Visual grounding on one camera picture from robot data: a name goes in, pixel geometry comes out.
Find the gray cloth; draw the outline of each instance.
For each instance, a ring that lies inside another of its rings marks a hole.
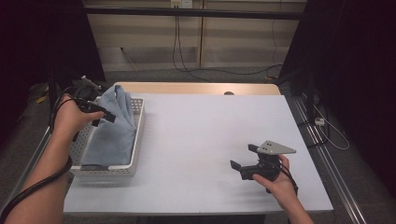
[[[100,105],[115,115],[116,120],[114,123],[100,120],[81,164],[129,164],[136,133],[131,96],[121,86],[113,86],[102,95]]]

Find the gray floor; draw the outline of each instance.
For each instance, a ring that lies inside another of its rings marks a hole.
[[[252,73],[262,68],[229,68],[233,72]],[[269,79],[267,74],[258,75],[231,75],[216,71],[197,71],[194,74],[203,77],[212,82],[234,82],[234,83],[264,83]],[[192,77],[188,73],[178,72],[175,69],[154,70],[140,72],[108,72],[106,73],[107,83],[112,85],[116,81],[181,81],[181,82],[201,82],[201,79]],[[31,99],[40,96],[45,86],[39,86],[31,92]],[[290,96],[288,83],[280,86],[290,104],[290,110],[295,117],[296,123],[301,123],[298,106],[295,102],[301,102],[302,97]],[[30,100],[29,105],[21,116],[21,119],[13,131],[12,136],[2,146],[0,151],[0,170],[2,171],[1,188],[0,188],[0,205],[8,198],[8,195],[14,190],[18,183],[19,177],[23,173],[26,164],[35,153],[41,137],[46,131],[49,118],[49,100],[48,98],[41,104],[35,100]],[[340,130],[342,125],[330,113],[331,123]],[[303,139],[308,145],[312,144],[312,139],[308,133],[307,126],[300,127]],[[344,140],[332,131],[332,140],[336,145],[343,145]],[[326,148],[332,157],[333,162],[340,171],[348,189],[357,202],[359,209],[364,216],[366,223],[396,223],[396,202],[389,195],[382,182],[368,167],[361,158],[359,150],[354,146],[351,140],[351,147],[348,150],[340,150],[331,144],[326,144]],[[353,222],[348,213],[343,197],[340,196],[339,190],[332,181],[332,176],[323,162],[319,153],[320,149],[311,147],[311,156],[318,168],[323,184],[332,201],[334,211],[310,214],[316,223],[356,223]],[[136,217],[65,217],[65,223],[136,223]],[[265,223],[287,223],[284,213],[269,214],[265,218]]]

